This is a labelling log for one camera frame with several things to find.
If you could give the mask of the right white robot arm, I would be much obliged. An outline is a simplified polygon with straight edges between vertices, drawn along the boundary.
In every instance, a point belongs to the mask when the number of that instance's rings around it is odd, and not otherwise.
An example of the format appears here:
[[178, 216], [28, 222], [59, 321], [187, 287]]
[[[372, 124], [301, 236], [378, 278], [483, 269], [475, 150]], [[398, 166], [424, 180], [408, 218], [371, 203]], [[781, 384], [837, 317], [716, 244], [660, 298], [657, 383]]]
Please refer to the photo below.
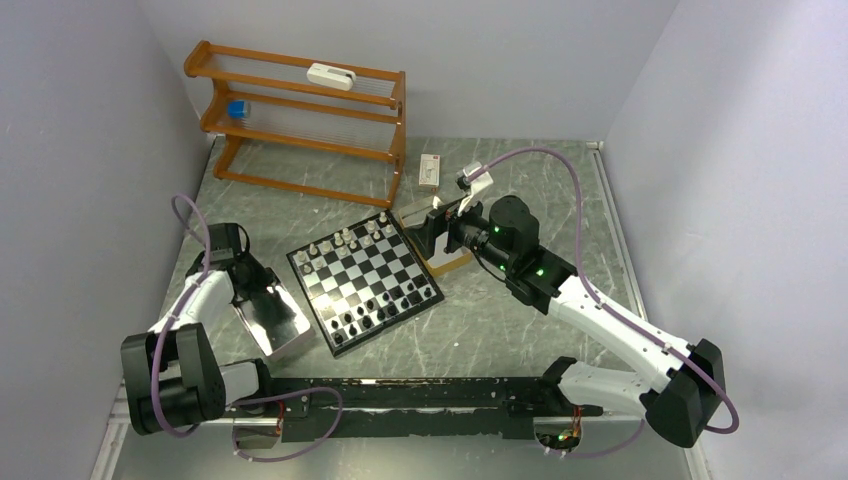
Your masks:
[[490, 210], [458, 201], [430, 209], [406, 235], [426, 259], [465, 248], [504, 275], [520, 303], [586, 333], [617, 355], [628, 371], [556, 360], [539, 391], [550, 413], [571, 406], [601, 407], [641, 417], [669, 443], [693, 447], [710, 430], [725, 393], [723, 354], [707, 339], [693, 344], [624, 309], [581, 276], [578, 268], [542, 246], [539, 221], [514, 195]]

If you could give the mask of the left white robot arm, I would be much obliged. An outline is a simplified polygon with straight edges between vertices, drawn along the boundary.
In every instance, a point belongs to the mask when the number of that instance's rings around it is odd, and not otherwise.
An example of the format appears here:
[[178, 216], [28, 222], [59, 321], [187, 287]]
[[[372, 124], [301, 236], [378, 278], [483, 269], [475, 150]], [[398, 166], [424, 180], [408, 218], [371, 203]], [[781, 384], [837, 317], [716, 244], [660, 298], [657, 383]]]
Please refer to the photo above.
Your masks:
[[241, 225], [213, 224], [209, 233], [210, 249], [196, 257], [175, 304], [147, 332], [121, 345], [129, 415], [139, 435], [166, 431], [184, 437], [236, 401], [254, 416], [275, 406], [277, 388], [262, 378], [258, 361], [221, 367], [204, 324], [234, 308], [260, 344], [269, 346], [287, 317], [279, 279], [251, 254]]

